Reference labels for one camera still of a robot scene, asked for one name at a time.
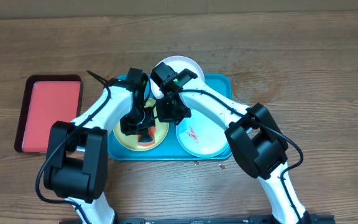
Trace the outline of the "blue plastic tray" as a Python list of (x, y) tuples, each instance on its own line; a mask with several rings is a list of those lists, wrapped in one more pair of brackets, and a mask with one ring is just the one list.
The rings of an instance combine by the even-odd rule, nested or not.
[(122, 146), (114, 137), (109, 135), (109, 155), (120, 161), (200, 161), (206, 160), (193, 157), (178, 143), (176, 125), (169, 123), (169, 130), (165, 139), (155, 148), (148, 151), (132, 151)]

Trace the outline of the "black tray with red liquid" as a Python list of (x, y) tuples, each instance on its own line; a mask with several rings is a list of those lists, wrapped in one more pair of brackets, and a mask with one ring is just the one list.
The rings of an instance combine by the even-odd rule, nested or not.
[(79, 116), (83, 84), (79, 75), (32, 75), (25, 84), (14, 149), (45, 153), (56, 121)]

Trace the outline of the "white plate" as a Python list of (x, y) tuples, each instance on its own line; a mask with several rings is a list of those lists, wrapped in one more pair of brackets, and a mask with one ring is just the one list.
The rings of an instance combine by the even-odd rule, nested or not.
[[(181, 55), (175, 55), (161, 60), (157, 65), (159, 65), (160, 63), (164, 63), (170, 66), (177, 73), (187, 68), (190, 71), (196, 73), (198, 78), (202, 79), (202, 81), (205, 81), (204, 73), (201, 67), (191, 58)], [(150, 80), (150, 87), (151, 92), (156, 99), (161, 99), (164, 96), (158, 85), (153, 80)]]

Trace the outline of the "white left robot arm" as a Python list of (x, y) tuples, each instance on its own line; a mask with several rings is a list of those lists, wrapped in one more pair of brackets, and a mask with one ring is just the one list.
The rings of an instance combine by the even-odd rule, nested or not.
[(144, 95), (146, 73), (130, 68), (126, 79), (90, 73), (103, 84), (99, 99), (71, 122), (57, 121), (50, 130), (45, 162), (35, 181), (35, 192), (47, 203), (69, 204), (79, 223), (116, 223), (104, 188), (108, 180), (108, 137), (116, 125), (138, 143), (153, 144), (155, 125)]

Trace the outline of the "orange sponge with green pad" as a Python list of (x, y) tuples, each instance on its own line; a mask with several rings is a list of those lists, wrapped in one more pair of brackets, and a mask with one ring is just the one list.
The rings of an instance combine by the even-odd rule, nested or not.
[(152, 126), (148, 128), (146, 133), (137, 135), (137, 143), (142, 147), (150, 147), (155, 144), (155, 132), (156, 127)]

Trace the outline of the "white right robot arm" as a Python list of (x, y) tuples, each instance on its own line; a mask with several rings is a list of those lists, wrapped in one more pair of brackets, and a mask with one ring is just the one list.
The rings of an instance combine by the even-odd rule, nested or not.
[(210, 88), (196, 73), (180, 73), (170, 67), (154, 68), (151, 79), (163, 93), (162, 105), (194, 109), (223, 128), (238, 166), (258, 179), (279, 223), (310, 223), (310, 215), (299, 201), (289, 171), (303, 162), (288, 165), (286, 151), (300, 148), (282, 134), (270, 111), (260, 103), (253, 107), (237, 103)]

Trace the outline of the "light blue plate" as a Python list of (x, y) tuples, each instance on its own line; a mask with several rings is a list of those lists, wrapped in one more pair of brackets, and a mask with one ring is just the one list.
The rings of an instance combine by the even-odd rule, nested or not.
[(179, 145), (193, 157), (223, 160), (232, 153), (224, 130), (199, 111), (191, 110), (191, 117), (176, 126)]

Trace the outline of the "yellow plate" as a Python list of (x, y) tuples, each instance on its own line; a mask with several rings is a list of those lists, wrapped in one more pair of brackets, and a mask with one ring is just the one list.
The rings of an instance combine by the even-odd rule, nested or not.
[(125, 135), (121, 132), (121, 125), (118, 123), (113, 129), (114, 137), (125, 148), (132, 151), (148, 151), (157, 147), (166, 137), (169, 130), (168, 123), (161, 123), (159, 120), (155, 120), (155, 126), (149, 128), (149, 135), (152, 138), (151, 141), (139, 142), (142, 137), (138, 135)]

